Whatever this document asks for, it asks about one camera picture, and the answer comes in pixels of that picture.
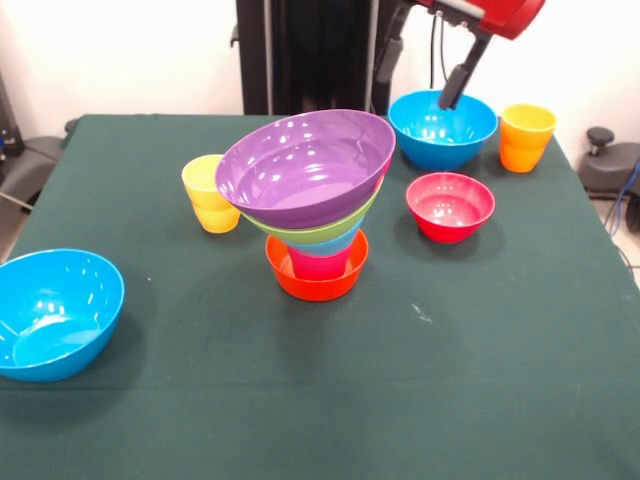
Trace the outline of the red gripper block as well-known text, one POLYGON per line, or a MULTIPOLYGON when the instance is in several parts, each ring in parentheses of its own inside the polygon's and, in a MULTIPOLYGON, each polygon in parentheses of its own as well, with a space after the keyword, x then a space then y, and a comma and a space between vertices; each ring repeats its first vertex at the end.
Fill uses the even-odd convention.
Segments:
MULTIPOLYGON (((535 19, 544 0, 416 1, 432 14, 440 14, 454 26, 475 33, 475 40, 463 63, 458 64, 442 89, 438 106, 455 110, 471 76, 485 53, 492 35, 516 39, 535 19)), ((403 49, 402 30, 409 14, 409 2, 399 1, 389 20, 382 47, 375 62, 375 81, 389 83, 403 49)))

